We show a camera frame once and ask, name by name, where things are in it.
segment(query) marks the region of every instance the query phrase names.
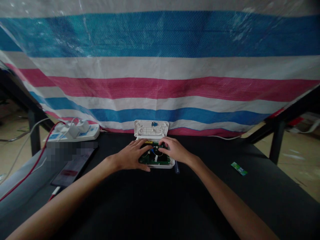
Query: white stripe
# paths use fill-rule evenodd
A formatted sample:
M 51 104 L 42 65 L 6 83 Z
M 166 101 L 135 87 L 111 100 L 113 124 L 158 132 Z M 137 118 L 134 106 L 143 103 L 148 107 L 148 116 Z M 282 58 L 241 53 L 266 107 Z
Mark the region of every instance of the white stripe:
M 55 0 L 5 1 L 1 3 L 1 17 L 59 17 L 85 13 L 126 13 L 146 11 L 242 11 L 282 15 L 286 17 L 319 13 L 312 0 Z
M 99 98 L 99 97 L 71 97 L 65 95 L 59 87 L 33 87 L 24 82 L 28 91 L 33 91 L 43 98 L 63 98 L 75 102 L 87 109 L 111 109 L 120 111 L 124 109 L 151 109 L 151 110 L 176 110 L 179 108 L 200 108 L 213 112 L 250 111 L 260 114 L 272 114 L 284 107 L 286 102 L 274 102 L 266 100 L 254 101 L 230 101 L 199 96 L 189 96 L 167 99 L 150 98 Z
M 10 52 L 0 50 L 0 60 L 21 69 L 37 69 L 38 67 L 24 52 Z
M 85 120 L 94 121 L 100 124 L 101 127 L 104 128 L 112 128 L 112 129 L 122 129 L 122 130 L 129 130 L 133 129 L 133 121 L 130 122 L 100 122 L 97 121 L 93 116 L 82 113 L 78 110 L 70 110 L 70 109 L 61 109 L 61 110 L 53 110 L 50 107 L 48 107 L 45 104 L 41 104 L 43 109 L 45 111 L 50 111 L 58 116 L 61 117 L 80 117 Z M 175 129 L 179 127 L 186 127 L 194 130 L 206 130 L 206 129 L 218 129 L 218 128 L 224 128 L 229 131 L 235 131 L 235 132 L 247 132 L 249 131 L 253 126 L 249 125 L 242 125 L 234 122 L 219 122 L 219 123 L 211 123 L 211 124 L 205 124 L 200 123 L 192 120 L 178 120 L 175 122 L 169 122 L 169 129 Z
M 23 52 L 3 52 L 17 68 L 35 68 L 47 76 L 70 78 L 193 79 L 232 77 L 320 80 L 320 56 L 293 57 L 77 57 L 30 58 Z

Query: person's left hand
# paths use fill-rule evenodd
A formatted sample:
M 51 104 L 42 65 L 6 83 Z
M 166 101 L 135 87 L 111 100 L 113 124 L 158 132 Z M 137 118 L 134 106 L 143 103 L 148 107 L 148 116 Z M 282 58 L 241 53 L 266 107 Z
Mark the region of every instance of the person's left hand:
M 110 163 L 116 171 L 124 169 L 141 169 L 150 172 L 150 168 L 146 164 L 138 162 L 141 155 L 152 148 L 152 146 L 148 145 L 140 149 L 146 141 L 147 139 L 132 141 L 120 152 L 105 158 L 104 161 Z

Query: person's arm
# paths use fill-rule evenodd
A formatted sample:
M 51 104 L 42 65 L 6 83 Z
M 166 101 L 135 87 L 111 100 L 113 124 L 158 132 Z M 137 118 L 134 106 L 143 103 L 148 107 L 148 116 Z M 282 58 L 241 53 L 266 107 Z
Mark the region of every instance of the person's arm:
M 159 145 L 166 143 L 170 150 L 160 152 L 187 164 L 201 179 L 219 209 L 242 240 L 278 239 L 273 231 L 258 217 L 223 181 L 221 181 L 199 157 L 188 152 L 176 139 L 164 137 Z
M 132 141 L 119 153 L 105 158 L 98 166 L 79 178 L 60 194 L 27 219 L 7 239 L 48 239 L 73 214 L 92 190 L 110 174 L 122 169 L 142 169 L 150 172 L 147 165 L 138 163 L 139 157 L 151 146 L 140 147 L 146 141 Z

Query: white box lid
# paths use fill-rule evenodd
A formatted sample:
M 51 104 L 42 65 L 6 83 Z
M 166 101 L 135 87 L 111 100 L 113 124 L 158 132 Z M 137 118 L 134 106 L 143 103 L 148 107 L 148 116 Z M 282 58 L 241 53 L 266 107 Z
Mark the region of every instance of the white box lid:
M 150 140 L 160 140 L 167 136 L 168 129 L 169 122 L 167 121 L 134 121 L 134 136 L 137 137 L 137 139 L 147 138 Z

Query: green object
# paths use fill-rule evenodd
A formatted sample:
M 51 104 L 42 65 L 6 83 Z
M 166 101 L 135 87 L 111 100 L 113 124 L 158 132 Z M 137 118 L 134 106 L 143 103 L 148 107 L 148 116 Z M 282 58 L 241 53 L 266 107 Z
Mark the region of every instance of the green object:
M 155 142 L 152 144 L 152 146 L 153 147 L 158 146 L 159 148 L 162 148 L 162 146 L 159 146 L 159 144 Z M 158 160 L 157 162 L 155 162 L 154 160 L 156 155 L 151 150 L 149 151 L 150 151 L 150 154 L 147 154 L 147 152 L 142 154 L 142 156 L 139 158 L 139 163 L 148 164 L 148 165 L 170 165 L 170 158 L 166 154 L 163 154 L 162 156 L 158 156 Z
M 240 167 L 236 162 L 233 162 L 231 166 L 234 167 L 242 176 L 245 176 L 248 173 L 247 171 L 243 170 L 243 168 Z

